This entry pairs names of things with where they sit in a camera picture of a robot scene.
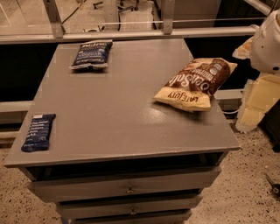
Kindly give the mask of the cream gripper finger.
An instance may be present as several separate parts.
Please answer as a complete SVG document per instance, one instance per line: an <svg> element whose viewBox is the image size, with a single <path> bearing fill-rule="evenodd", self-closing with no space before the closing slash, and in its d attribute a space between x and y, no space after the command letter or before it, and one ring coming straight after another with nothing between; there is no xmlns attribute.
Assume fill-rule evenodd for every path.
<svg viewBox="0 0 280 224"><path fill-rule="evenodd" d="M242 45L234 50L232 56L240 60L249 59L251 57L252 40L253 38L247 39Z"/></svg>
<svg viewBox="0 0 280 224"><path fill-rule="evenodd" d="M279 99L279 74L260 73L256 80L248 80L235 123L237 130L243 133L254 130Z"/></svg>

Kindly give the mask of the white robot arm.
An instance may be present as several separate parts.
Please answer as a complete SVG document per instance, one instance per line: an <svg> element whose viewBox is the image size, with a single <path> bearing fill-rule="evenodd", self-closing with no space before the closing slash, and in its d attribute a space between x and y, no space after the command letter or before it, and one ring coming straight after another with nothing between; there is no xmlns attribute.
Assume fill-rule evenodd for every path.
<svg viewBox="0 0 280 224"><path fill-rule="evenodd" d="M234 50L233 57L249 59L251 67L260 72L243 89L235 123L238 131L246 133L280 100L280 9L268 15L255 35Z"/></svg>

